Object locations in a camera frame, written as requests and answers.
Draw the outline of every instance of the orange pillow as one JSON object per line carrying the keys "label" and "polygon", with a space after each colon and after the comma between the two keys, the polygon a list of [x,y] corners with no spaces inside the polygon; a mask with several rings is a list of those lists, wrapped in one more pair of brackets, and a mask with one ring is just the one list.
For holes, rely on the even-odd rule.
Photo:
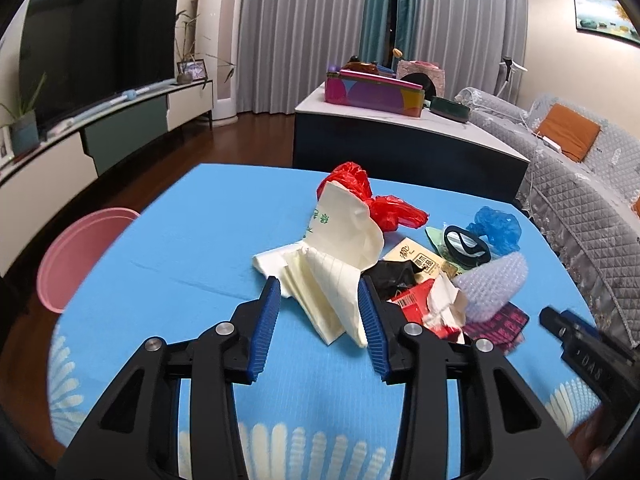
{"label": "orange pillow", "polygon": [[555,104],[540,123],[538,133],[560,144],[562,153],[572,161],[580,162],[600,133],[600,125],[566,106]]}

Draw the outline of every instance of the white power strip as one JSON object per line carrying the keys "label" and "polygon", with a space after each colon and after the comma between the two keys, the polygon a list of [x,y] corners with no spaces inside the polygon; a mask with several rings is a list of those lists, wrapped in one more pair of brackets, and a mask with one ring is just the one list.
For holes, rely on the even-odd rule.
{"label": "white power strip", "polygon": [[542,137],[542,142],[544,142],[548,147],[550,147],[555,152],[562,153],[562,148],[560,147],[560,144],[558,144],[557,142],[553,142],[548,137]]}

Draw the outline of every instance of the coffee table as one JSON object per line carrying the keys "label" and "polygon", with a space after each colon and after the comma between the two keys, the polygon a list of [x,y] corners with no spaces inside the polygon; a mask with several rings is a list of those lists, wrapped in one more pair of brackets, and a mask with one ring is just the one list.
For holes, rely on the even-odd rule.
{"label": "coffee table", "polygon": [[296,107],[293,167],[331,171],[352,160],[369,176],[512,202],[529,160],[471,123],[334,105],[324,84]]}
{"label": "coffee table", "polygon": [[[80,286],[52,338],[50,414],[62,444],[71,441],[144,340],[195,338],[227,320],[239,303],[258,297],[265,280],[252,268],[252,256],[303,237],[324,176],[203,164],[126,229]],[[371,185],[377,194],[393,194],[428,211],[430,225],[437,227],[466,226],[485,205],[517,216],[529,277],[513,303],[531,321],[524,329],[526,341],[508,359],[543,402],[561,413],[573,410],[571,427],[584,420],[597,401],[587,392],[567,407],[565,399],[580,391],[580,381],[560,360],[559,343],[537,316],[548,304],[585,319],[590,314],[533,224],[512,206],[484,198],[383,180]],[[428,243],[423,230],[401,227],[385,234],[385,249],[405,236]],[[181,390],[179,415],[180,472],[186,478],[188,386]],[[382,383],[367,351],[347,335],[326,346],[295,300],[282,301],[257,383],[234,391],[245,457],[255,472],[250,478],[282,480],[286,472],[292,480],[388,479],[404,387]],[[460,471],[460,420],[453,383],[450,392],[449,477],[454,478]]]}

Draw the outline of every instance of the pink trash can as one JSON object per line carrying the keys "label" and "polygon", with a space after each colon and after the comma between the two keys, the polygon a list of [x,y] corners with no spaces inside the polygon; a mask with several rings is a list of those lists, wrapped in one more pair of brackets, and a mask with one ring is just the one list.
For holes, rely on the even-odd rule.
{"label": "pink trash can", "polygon": [[67,227],[47,249],[38,268],[36,291],[42,304],[62,313],[87,274],[139,213],[112,207]]}

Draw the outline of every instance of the gray quilted sofa cover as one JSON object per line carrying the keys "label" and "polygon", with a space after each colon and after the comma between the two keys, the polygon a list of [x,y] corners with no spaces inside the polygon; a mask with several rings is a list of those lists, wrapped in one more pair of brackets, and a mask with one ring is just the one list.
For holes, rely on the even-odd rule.
{"label": "gray quilted sofa cover", "polygon": [[[640,140],[590,111],[549,94],[530,112],[466,88],[456,100],[470,121],[530,160],[518,198],[589,305],[599,328],[633,348],[640,344]],[[555,103],[598,123],[581,163],[533,135]]]}

